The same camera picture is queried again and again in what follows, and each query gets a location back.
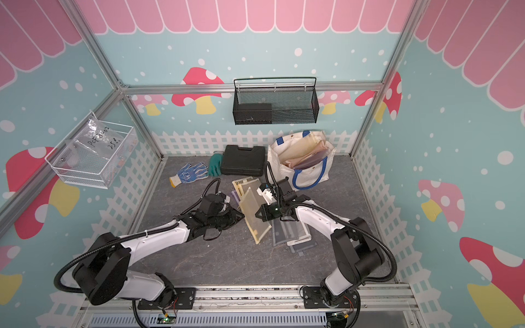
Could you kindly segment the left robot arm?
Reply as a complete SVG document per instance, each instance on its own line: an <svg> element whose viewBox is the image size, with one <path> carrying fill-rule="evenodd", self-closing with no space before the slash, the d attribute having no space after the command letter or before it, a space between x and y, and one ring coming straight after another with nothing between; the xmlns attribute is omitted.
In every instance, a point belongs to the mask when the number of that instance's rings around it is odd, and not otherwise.
<svg viewBox="0 0 525 328"><path fill-rule="evenodd" d="M59 291L85 295L93 306L120 298L165 309L179 298L171 281L161 273L132 271L131 266L158 251L204 238L210 230L228 230L243 218L226 194L204 190L197 202L164 225L134 235L100 235L86 253L57 272L53 284Z"/></svg>

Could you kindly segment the pink brown mesh pouch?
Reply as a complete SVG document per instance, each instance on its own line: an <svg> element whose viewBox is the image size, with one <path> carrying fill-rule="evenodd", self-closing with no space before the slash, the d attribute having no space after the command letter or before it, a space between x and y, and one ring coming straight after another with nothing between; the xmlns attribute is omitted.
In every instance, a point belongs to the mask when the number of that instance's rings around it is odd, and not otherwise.
<svg viewBox="0 0 525 328"><path fill-rule="evenodd" d="M284 161L284 165L288 168L294 169L297 164L302 163L309 158L322 159L327 157L329 153L330 147L328 146L328 142L320 141L309 153L292 159L287 159Z"/></svg>

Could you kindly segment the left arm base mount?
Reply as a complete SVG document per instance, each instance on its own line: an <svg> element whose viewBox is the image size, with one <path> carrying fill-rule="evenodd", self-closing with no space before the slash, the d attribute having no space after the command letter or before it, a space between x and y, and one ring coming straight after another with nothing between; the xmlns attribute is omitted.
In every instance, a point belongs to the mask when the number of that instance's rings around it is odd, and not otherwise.
<svg viewBox="0 0 525 328"><path fill-rule="evenodd" d="M154 301L141 299L139 310L192 310L196 300L196 288L176 287L164 292Z"/></svg>

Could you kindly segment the yellow mesh pouch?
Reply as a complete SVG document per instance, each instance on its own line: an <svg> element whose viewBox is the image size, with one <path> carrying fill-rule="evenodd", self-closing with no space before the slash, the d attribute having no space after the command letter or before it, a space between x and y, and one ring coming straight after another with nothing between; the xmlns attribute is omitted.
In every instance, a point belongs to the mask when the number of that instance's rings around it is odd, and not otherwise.
<svg viewBox="0 0 525 328"><path fill-rule="evenodd" d="M249 176L232 181L232 185L239 199L242 200L249 189L251 189L254 194L257 194L257 189L261 186L261 182L258 178Z"/></svg>

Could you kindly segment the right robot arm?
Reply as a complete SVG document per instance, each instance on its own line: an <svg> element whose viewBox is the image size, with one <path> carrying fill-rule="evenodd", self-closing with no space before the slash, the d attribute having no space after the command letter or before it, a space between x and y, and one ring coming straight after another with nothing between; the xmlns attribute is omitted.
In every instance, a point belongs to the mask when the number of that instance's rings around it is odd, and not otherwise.
<svg viewBox="0 0 525 328"><path fill-rule="evenodd" d="M259 191L266 199L255 216L262 221L305 224L332 244L336 269L318 287L302 287L299 295L307 308L360 308L358 288L369 282L388 282L398 266L390 248L373 235L360 217L347 219L299 195L288 178L277 180L271 164L264 169L265 184Z"/></svg>

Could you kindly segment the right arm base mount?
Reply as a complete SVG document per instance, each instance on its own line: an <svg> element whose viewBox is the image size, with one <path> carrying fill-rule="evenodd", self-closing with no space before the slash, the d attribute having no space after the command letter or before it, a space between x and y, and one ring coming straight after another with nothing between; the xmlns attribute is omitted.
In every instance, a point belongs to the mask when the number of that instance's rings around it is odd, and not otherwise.
<svg viewBox="0 0 525 328"><path fill-rule="evenodd" d="M306 309L358 309L361 305L358 291L347 290L339 296L333 296L326 287L302 286L299 289Z"/></svg>

